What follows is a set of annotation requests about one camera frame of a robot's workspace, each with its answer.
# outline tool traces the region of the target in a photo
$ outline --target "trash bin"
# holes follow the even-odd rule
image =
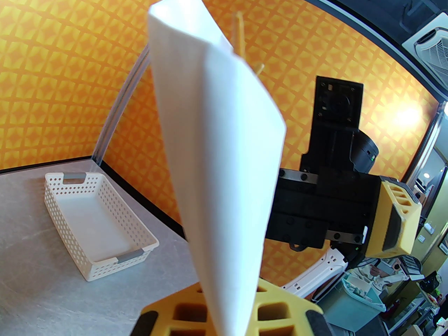
[[[363,290],[367,300],[349,290],[352,285]],[[386,307],[371,288],[370,284],[353,275],[347,275],[320,302],[325,318],[332,325],[354,333],[365,326]]]

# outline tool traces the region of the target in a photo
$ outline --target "tabletop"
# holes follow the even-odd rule
[[[160,241],[133,267],[87,282],[43,202],[48,172],[102,172],[91,160],[0,175],[0,334],[129,335],[141,309],[197,282],[188,245],[110,178]]]

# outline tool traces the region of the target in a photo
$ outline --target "light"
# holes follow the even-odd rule
[[[414,107],[399,108],[396,114],[396,123],[400,127],[410,128],[421,119],[421,109]]]

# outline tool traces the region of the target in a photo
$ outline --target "wooden stick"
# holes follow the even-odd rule
[[[260,62],[259,64],[257,64],[255,66],[255,68],[253,69],[253,71],[255,72],[255,74],[258,76],[259,74],[261,74],[261,71],[263,71],[264,69],[264,63]]]
[[[232,45],[235,53],[245,59],[246,43],[244,37],[244,19],[241,11],[237,11],[233,15]]]

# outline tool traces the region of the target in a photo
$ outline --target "camera lens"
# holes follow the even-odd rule
[[[334,94],[328,101],[328,109],[338,115],[346,115],[350,112],[350,100],[345,94]]]

